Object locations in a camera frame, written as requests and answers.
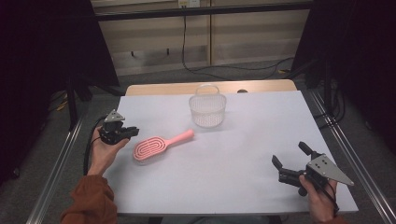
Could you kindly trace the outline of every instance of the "clear plastic container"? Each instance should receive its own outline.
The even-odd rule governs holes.
[[[215,93],[201,93],[203,88],[213,88]],[[190,110],[194,123],[203,128],[213,128],[224,120],[227,98],[219,93],[219,88],[213,84],[203,84],[197,88],[190,98]]]

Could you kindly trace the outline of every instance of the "hand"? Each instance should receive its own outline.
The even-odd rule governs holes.
[[[305,179],[304,175],[300,175],[300,182],[303,187],[308,192],[308,200],[309,200],[309,211],[311,214],[312,221],[314,223],[322,223],[326,221],[330,221],[334,218],[334,206],[332,202],[329,200],[326,195],[319,191],[316,191],[314,185],[312,185],[309,180]],[[327,185],[325,190],[334,198],[334,193],[336,192],[337,182],[334,180],[329,180],[330,186]]]
[[[87,175],[102,175],[116,159],[116,155],[120,151],[120,149],[125,147],[125,145],[129,142],[129,139],[125,138],[119,141],[114,146],[108,145],[102,142],[102,140],[100,139],[100,128],[101,127],[96,128],[92,135],[92,162],[91,168],[88,171]]]

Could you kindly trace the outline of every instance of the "white table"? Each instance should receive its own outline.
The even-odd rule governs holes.
[[[119,152],[105,177],[120,214],[147,216],[275,215],[308,211],[297,188],[279,183],[273,155],[285,168],[304,169],[300,141],[332,155],[299,91],[226,93],[226,117],[214,129],[191,120],[191,94],[121,97],[124,126],[138,136]],[[171,138],[192,128],[194,138],[169,147],[147,165],[133,160],[134,145],[151,136]],[[339,184],[340,212],[358,208]]]

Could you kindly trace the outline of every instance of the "power outlet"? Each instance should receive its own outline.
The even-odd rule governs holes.
[[[189,0],[178,0],[178,7],[189,7]]]
[[[201,6],[200,0],[190,0],[189,7],[200,7],[200,6]]]
[[[200,7],[200,0],[178,0],[178,7]]]

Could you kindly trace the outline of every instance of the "gripper camera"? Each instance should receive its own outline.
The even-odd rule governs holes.
[[[125,117],[119,114],[116,110],[111,111],[107,115],[102,128],[99,130],[102,141],[109,145],[116,145],[124,138],[131,139],[132,136],[137,136],[139,130],[136,127],[122,127]]]
[[[299,188],[298,193],[301,196],[305,196],[307,192],[300,183],[300,175],[305,175],[305,178],[314,185],[315,189],[320,189],[322,191],[324,191],[329,179],[349,186],[355,185],[325,154],[317,153],[304,142],[300,142],[298,147],[307,156],[311,156],[311,161],[305,166],[305,170],[292,171],[283,168],[282,163],[274,155],[272,163],[279,171],[279,182]]]

